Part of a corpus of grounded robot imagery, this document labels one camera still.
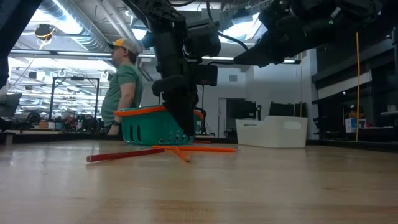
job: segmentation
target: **yellow cap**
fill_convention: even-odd
[[[109,46],[113,49],[114,47],[124,47],[128,49],[132,53],[138,55],[142,53],[142,47],[139,44],[135,44],[132,40],[120,38],[112,43],[108,43]]]

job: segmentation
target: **wooden tabletop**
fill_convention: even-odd
[[[92,164],[148,147],[0,147],[0,223],[398,223],[398,154],[232,147],[186,152],[191,163],[165,152]]]

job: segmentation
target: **teal basket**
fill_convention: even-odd
[[[195,135],[187,136],[163,106],[128,108],[115,112],[121,116],[123,139],[129,144],[146,146],[190,144]],[[194,116],[195,129],[201,119],[198,112]]]

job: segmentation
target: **white storage bin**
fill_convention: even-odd
[[[308,118],[268,116],[264,121],[236,120],[238,144],[271,148],[304,148]]]

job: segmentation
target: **green t-shirt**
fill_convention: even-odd
[[[118,110],[119,101],[121,98],[120,86],[125,83],[135,83],[136,92],[134,93],[134,100],[131,107],[139,107],[141,103],[142,92],[142,75],[139,70],[133,65],[121,65],[118,67],[116,74],[113,75],[109,84],[109,90],[105,95],[102,104],[101,115],[105,122],[105,126],[112,124],[114,119],[114,112]]]

